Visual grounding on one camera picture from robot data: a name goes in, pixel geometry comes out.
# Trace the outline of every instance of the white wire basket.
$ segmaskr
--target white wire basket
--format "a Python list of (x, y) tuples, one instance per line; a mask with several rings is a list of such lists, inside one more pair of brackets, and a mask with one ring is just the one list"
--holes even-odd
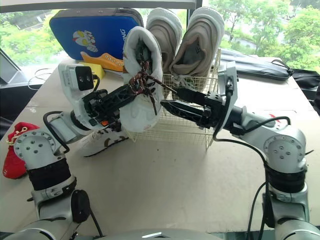
[[(203, 93), (218, 91), (218, 68), (220, 65), (221, 50), (219, 49), (213, 68), (207, 77), (185, 77), (184, 80), (194, 86), (194, 88)], [(178, 87), (173, 82), (171, 74), (164, 74), (164, 83), (171, 87)], [(175, 94), (168, 90), (163, 91), (164, 98), (167, 100), (180, 100)], [(189, 103), (191, 106), (203, 109), (202, 106)], [(154, 140), (176, 143), (190, 143), (204, 145), (206, 149), (213, 142), (213, 128), (200, 128), (193, 121), (177, 117), (169, 113), (165, 108), (162, 108), (162, 113), (158, 123), (150, 130), (144, 132), (126, 131), (128, 137), (136, 142), (137, 140)]]

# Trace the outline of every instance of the cable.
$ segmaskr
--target cable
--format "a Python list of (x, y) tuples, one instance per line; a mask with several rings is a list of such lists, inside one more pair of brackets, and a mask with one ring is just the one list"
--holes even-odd
[[(224, 105), (224, 108), (223, 108), (223, 112), (221, 114), (220, 121), (218, 122), (218, 124), (217, 124), (217, 126), (216, 126), (216, 128), (215, 128), (215, 130), (213, 132), (213, 140), (215, 140), (216, 142), (229, 142), (229, 143), (235, 143), (235, 144), (240, 144), (240, 145), (246, 146), (246, 147), (254, 150), (261, 157), (263, 164), (267, 165), (268, 163), (267, 163), (264, 155), (257, 148), (255, 148), (254, 146), (251, 146), (251, 145), (249, 145), (249, 144), (247, 144), (245, 142), (241, 142), (241, 141), (237, 141), (237, 140), (233, 140), (233, 139), (217, 138), (217, 134), (220, 131), (220, 129), (221, 129), (222, 125), (223, 125), (224, 119), (227, 116), (228, 109), (229, 109), (230, 102), (231, 102), (231, 96), (232, 96), (231, 92), (227, 92), (226, 93), (225, 105)], [(284, 119), (284, 118), (288, 121), (288, 124), (291, 123), (290, 119), (288, 117), (281, 117), (281, 119)], [(258, 127), (268, 123), (268, 121), (271, 122), (271, 121), (274, 121), (274, 120), (277, 120), (277, 119), (275, 117), (272, 118), (272, 119), (268, 119), (268, 120), (266, 120), (266, 121), (264, 121), (262, 123), (257, 124), (256, 126), (252, 127), (252, 129), (249, 128), (249, 131), (253, 131), (253, 130), (257, 129)], [(268, 187), (269, 183), (268, 183), (267, 172), (265, 173), (265, 183), (264, 184), (265, 184), (265, 197), (266, 197), (266, 199), (268, 199), (268, 197), (269, 197), (269, 193), (268, 193), (268, 191), (269, 191), (269, 187)], [(262, 220), (261, 220), (261, 226), (260, 226), (260, 232), (259, 232), (259, 240), (261, 240), (262, 235), (263, 235), (263, 231), (264, 231), (264, 228), (265, 228), (266, 205), (267, 204), (265, 204), (263, 206), (263, 216), (262, 216)], [(251, 218), (251, 220), (249, 220), (248, 230), (250, 230), (250, 228), (251, 228), (252, 217), (250, 217), (250, 218)]]
[(260, 158), (263, 161), (263, 164), (267, 164), (267, 161), (266, 161), (264, 155), (254, 146), (251, 146), (250, 144), (248, 144), (246, 142), (242, 142), (242, 141), (238, 141), (238, 140), (217, 138), (218, 132), (220, 131), (220, 128), (222, 127), (224, 119), (226, 118), (228, 108), (230, 105), (230, 101), (231, 101), (231, 96), (232, 96), (231, 92), (227, 92), (222, 116), (220, 118), (220, 121), (217, 124), (217, 127), (215, 128), (215, 130), (213, 132), (213, 140), (215, 140), (216, 142), (228, 142), (228, 143), (234, 143), (234, 144), (240, 144), (240, 145), (246, 146), (246, 147), (252, 149), (253, 151), (255, 151), (260, 156)]
[(314, 149), (313, 149), (313, 150), (311, 150), (311, 151), (306, 152), (304, 155), (306, 156), (306, 155), (308, 155), (308, 154), (312, 153), (313, 151), (314, 151)]
[(55, 130), (52, 128), (50, 123), (48, 122), (48, 116), (52, 114), (60, 114), (62, 111), (49, 111), (46, 114), (43, 115), (43, 122), (46, 128), (50, 131), (50, 133), (54, 136), (54, 138), (65, 148), (64, 154), (68, 153), (70, 151), (70, 148), (67, 146), (67, 144), (58, 136), (58, 134), (55, 132)]
[(270, 122), (273, 122), (273, 121), (276, 121), (276, 120), (282, 120), (282, 119), (286, 120), (287, 123), (288, 123), (288, 125), (291, 125), (291, 121), (290, 121), (290, 118), (289, 118), (289, 117), (287, 117), (287, 116), (277, 116), (277, 117), (269, 118), (269, 119), (267, 119), (267, 120), (265, 120), (265, 121), (263, 121), (263, 122), (258, 123), (257, 125), (255, 125), (255, 126), (253, 126), (253, 127), (250, 127), (250, 128), (248, 128), (248, 129), (246, 129), (246, 130), (244, 131), (244, 134), (250, 133), (250, 132), (252, 132), (253, 130), (256, 130), (257, 128), (260, 128), (261, 126), (263, 126), (263, 125), (265, 125), (265, 124), (267, 124), (267, 123), (270, 123)]
[(93, 91), (95, 92), (95, 91), (97, 91), (97, 89), (98, 89), (98, 87), (99, 87), (100, 77), (98, 77), (98, 75), (96, 75), (96, 74), (93, 74), (93, 79), (96, 79), (96, 85), (95, 85), (95, 87), (94, 87), (94, 89), (93, 89)]
[(251, 223), (252, 223), (252, 218), (253, 218), (253, 215), (254, 215), (254, 209), (255, 209), (255, 203), (256, 203), (256, 200), (257, 200), (257, 197), (261, 191), (261, 189), (266, 185), (266, 182), (264, 182), (259, 188), (258, 190), (256, 191), (255, 195), (254, 195), (254, 198), (253, 198), (253, 202), (252, 202), (252, 205), (251, 205), (251, 211), (250, 211), (250, 218), (249, 218), (249, 224), (248, 224), (248, 229), (246, 231), (246, 240), (249, 240), (249, 234), (250, 234), (250, 231), (251, 231)]
[(267, 201), (268, 200), (269, 200), (269, 181), (268, 181), (268, 174), (267, 174), (267, 172), (265, 172), (265, 203), (263, 206), (263, 215), (262, 215), (258, 240), (261, 240), (262, 236), (264, 234), (265, 223), (266, 223)]
[[(40, 71), (42, 71), (42, 70), (51, 70), (51, 68), (40, 68), (40, 69), (38, 69), (37, 71), (35, 71), (34, 75), (37, 75), (37, 73), (40, 72)], [(37, 76), (35, 76), (35, 78), (41, 79), (41, 80), (45, 80), (44, 78), (37, 77)]]
[(97, 219), (96, 219), (96, 216), (95, 216), (94, 213), (92, 212), (91, 207), (90, 207), (90, 215), (91, 215), (91, 217), (92, 217), (92, 220), (93, 220), (93, 222), (94, 222), (94, 225), (95, 225), (96, 229), (98, 230), (99, 237), (102, 238), (104, 235), (102, 234), (102, 231), (101, 231), (101, 228), (100, 228), (100, 226), (99, 226), (99, 223), (98, 223), (98, 221), (97, 221)]
[(30, 78), (30, 79), (28, 80), (28, 88), (31, 89), (31, 90), (35, 90), (35, 91), (39, 90), (39, 88), (32, 88), (32, 87), (30, 87), (30, 82), (31, 82), (31, 80), (34, 79), (34, 78), (38, 78), (38, 79), (44, 80), (43, 78), (39, 78), (39, 76), (43, 76), (43, 75), (46, 75), (46, 74), (50, 74), (50, 75), (51, 75), (52, 72), (41, 73), (41, 74), (39, 74), (39, 75), (35, 75), (35, 76), (33, 76), (32, 78)]

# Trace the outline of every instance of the yellow object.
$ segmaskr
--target yellow object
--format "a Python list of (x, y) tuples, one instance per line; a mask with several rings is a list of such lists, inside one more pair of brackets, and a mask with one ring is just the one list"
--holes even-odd
[(99, 64), (104, 69), (122, 73), (124, 61), (111, 56), (109, 53), (104, 53), (99, 57), (89, 56), (84, 51), (80, 52), (80, 54), (86, 63)]
[[(105, 71), (103, 70), (103, 68), (101, 67), (101, 65), (99, 65), (99, 64), (93, 64), (93, 63), (87, 63), (87, 62), (83, 62), (83, 61), (81, 61), (81, 62), (79, 62), (80, 64), (83, 64), (83, 65), (85, 65), (85, 66), (88, 66), (88, 67), (90, 67), (91, 68), (91, 71), (92, 71), (92, 74), (95, 74), (95, 75), (97, 75), (99, 78), (100, 78), (100, 80), (105, 76)], [(96, 86), (96, 84), (97, 84), (97, 80), (93, 80), (93, 84), (94, 84), (94, 86)]]

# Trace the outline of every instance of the shoe sole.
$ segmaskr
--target shoe sole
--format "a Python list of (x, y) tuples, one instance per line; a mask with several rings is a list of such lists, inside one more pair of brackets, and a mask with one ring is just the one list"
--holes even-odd
[(213, 8), (205, 7), (205, 6), (199, 7), (191, 15), (187, 31), (189, 28), (193, 26), (193, 23), (195, 23), (196, 20), (200, 18), (205, 18), (210, 20), (210, 22), (212, 22), (212, 24), (216, 27), (216, 30), (219, 36), (216, 41), (215, 52), (213, 53), (213, 55), (215, 56), (225, 33), (224, 19), (221, 16), (221, 14), (216, 10), (214, 10)]
[(182, 25), (178, 16), (168, 9), (161, 7), (155, 8), (148, 16), (145, 28), (148, 29), (149, 25), (156, 20), (163, 20), (172, 27), (177, 45), (179, 45), (182, 37)]

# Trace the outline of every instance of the black bag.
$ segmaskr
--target black bag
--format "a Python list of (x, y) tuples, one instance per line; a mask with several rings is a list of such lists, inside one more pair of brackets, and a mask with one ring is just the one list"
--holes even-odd
[(320, 75), (316, 71), (294, 69), (292, 75), (300, 88), (314, 88), (320, 84)]
[(227, 63), (232, 61), (235, 61), (236, 72), (239, 75), (286, 81), (294, 72), (293, 69), (290, 69), (279, 60), (275, 60), (273, 63), (266, 62), (253, 56), (222, 48), (220, 62)]

